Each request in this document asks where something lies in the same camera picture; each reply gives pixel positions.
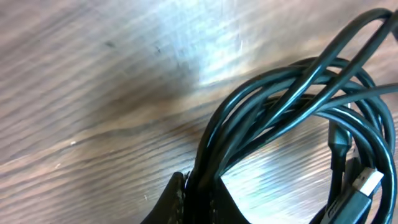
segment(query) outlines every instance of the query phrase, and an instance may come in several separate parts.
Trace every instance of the usb connector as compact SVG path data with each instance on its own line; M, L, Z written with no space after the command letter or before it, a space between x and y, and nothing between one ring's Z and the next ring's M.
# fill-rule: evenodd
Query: usb connector
M328 208L321 224L357 223L371 206L372 200L368 196L382 177L383 174L379 171L365 167L353 185L345 189Z

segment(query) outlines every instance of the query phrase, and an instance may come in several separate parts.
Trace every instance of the wooden surface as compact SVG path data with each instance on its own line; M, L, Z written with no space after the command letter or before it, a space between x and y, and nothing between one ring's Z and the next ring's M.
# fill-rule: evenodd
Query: wooden surface
M139 223L170 175L192 168L228 93L318 55L374 7L397 4L1 0L0 223ZM398 82L397 56L389 36L365 69ZM383 99L398 121L398 95ZM325 204L328 123L311 119L223 177L251 222L307 223Z

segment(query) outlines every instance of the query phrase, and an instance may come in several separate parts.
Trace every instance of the metal usb tip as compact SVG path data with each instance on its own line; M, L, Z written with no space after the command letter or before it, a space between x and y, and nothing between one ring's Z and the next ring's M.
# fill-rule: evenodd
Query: metal usb tip
M355 179L353 187L366 196L369 196L377 187L383 175L383 173L375 169L365 167L362 173Z

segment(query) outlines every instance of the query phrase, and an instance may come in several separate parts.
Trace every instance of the brown wood surface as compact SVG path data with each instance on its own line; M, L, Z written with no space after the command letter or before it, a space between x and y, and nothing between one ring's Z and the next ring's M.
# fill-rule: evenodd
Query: brown wood surface
M228 93L374 7L397 2L1 0L0 223L139 223ZM397 59L389 36L365 69L398 82ZM383 99L397 122L398 95ZM224 176L251 222L307 223L325 204L327 127L311 118Z

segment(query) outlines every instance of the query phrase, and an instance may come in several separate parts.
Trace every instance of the black wire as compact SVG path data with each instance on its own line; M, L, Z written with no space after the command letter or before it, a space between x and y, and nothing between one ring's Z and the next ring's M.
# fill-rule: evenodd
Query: black wire
M384 23L359 53L351 61L338 58L358 31L374 20ZM350 22L319 57L263 73L233 91L205 129L187 182L187 200L193 200L192 192L212 188L219 176L250 153L315 115L347 129L354 137L363 165L375 167L384 174L381 204L373 223L389 223L397 192L392 158L396 133L391 112L379 95L398 91L398 83L376 86L362 66L397 25L397 12L387 9L365 12ZM341 72L336 74L328 67L338 67ZM360 84L350 81L351 77L358 78ZM316 95L305 94L311 85L325 87ZM282 96L271 96L283 90L287 91ZM332 98L338 90L346 94ZM363 116L342 106L351 102ZM330 192L329 203L340 192L342 173L342 170L333 171L331 187L338 190ZM321 209L312 223L318 223L324 212L325 209Z

